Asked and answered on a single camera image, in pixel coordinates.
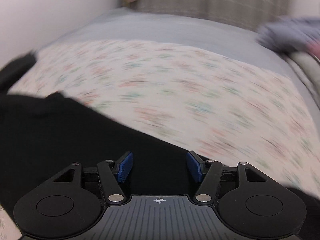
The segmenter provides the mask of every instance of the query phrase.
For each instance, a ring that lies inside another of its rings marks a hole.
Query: white wall
[[[320,0],[291,0],[290,16],[320,16]]]
[[[118,0],[0,0],[0,68],[116,8]]]

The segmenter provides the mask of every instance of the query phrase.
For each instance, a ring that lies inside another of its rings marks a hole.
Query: blue textured pad
[[[193,179],[195,180],[195,182],[201,182],[202,174],[201,174],[200,164],[189,152],[187,152],[187,167]]]
[[[133,153],[129,155],[120,163],[119,172],[117,174],[117,181],[123,183],[127,178],[133,166]]]

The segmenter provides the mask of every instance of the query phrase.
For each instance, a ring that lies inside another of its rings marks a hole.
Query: mattress
[[[41,49],[10,93],[62,90],[132,128],[226,165],[248,161],[319,196],[319,109],[255,37],[207,20],[117,9]]]

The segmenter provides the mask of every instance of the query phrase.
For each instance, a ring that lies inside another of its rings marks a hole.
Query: floral print
[[[249,162],[320,196],[320,142],[287,77],[212,52],[151,41],[53,44],[10,90],[55,91],[225,165]]]

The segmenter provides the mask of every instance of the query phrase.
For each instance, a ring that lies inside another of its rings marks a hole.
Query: white quilt with floral pattern
[[[288,78],[213,52],[151,41],[54,44],[10,90],[63,91],[118,122],[225,165],[249,162],[320,196],[320,143]]]

